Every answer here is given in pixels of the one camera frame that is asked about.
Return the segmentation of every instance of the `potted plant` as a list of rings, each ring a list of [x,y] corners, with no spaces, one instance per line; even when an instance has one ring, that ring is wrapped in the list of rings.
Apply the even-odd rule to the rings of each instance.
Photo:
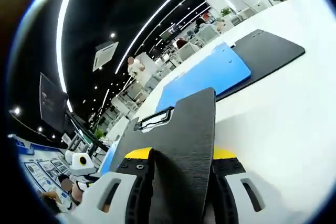
[[[225,17],[226,15],[232,14],[233,10],[230,7],[225,7],[221,10],[221,16]]]
[[[104,133],[101,129],[96,129],[96,132],[94,133],[97,139],[100,139],[104,136]]]

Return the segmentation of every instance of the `black ceiling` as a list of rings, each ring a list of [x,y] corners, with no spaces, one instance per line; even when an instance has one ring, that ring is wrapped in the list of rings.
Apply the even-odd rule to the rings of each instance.
[[[110,89],[106,101],[108,106],[109,100],[128,80],[126,60],[117,74],[115,74],[116,68],[131,41],[164,1],[70,0],[63,29],[63,69],[72,107],[84,120],[87,121],[90,114],[97,112],[101,107],[107,89]],[[172,0],[164,7],[136,41],[129,55],[135,53],[161,19],[181,1]],[[16,61],[9,99],[11,106],[19,105],[22,108],[20,119],[25,124],[33,129],[42,125],[50,133],[53,130],[40,120],[38,84],[39,73],[43,72],[52,82],[60,86],[56,63],[56,28],[61,2],[62,0],[49,0],[38,14]],[[138,53],[150,50],[157,43],[155,39],[161,32],[171,23],[177,23],[202,2],[203,0],[184,2],[161,22]],[[109,40],[112,32],[116,34],[114,40],[119,42],[117,50],[112,60],[104,65],[102,70],[92,72],[95,47]]]

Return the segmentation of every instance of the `yellow part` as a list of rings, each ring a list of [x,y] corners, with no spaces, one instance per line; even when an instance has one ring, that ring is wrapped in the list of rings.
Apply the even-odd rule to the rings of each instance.
[[[215,146],[214,148],[214,159],[225,159],[225,158],[234,158],[236,155],[233,152],[229,152],[228,150],[218,148]]]
[[[141,158],[141,159],[148,159],[149,152],[151,151],[152,147],[133,150],[128,153],[125,158]]]

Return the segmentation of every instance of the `desk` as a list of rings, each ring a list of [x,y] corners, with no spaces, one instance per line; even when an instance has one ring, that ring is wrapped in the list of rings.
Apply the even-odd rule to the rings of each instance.
[[[168,74],[135,117],[153,114],[163,87],[216,45],[232,45],[258,28],[306,53],[217,102],[215,144],[235,152],[247,171],[280,191],[291,210],[308,216],[336,180],[336,22],[324,0],[288,0],[238,24]]]

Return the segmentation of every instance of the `screw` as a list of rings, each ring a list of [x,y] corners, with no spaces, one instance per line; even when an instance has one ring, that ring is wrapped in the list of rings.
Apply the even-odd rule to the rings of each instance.
[[[144,165],[137,165],[136,168],[137,168],[138,170],[142,170],[142,169],[144,168]]]

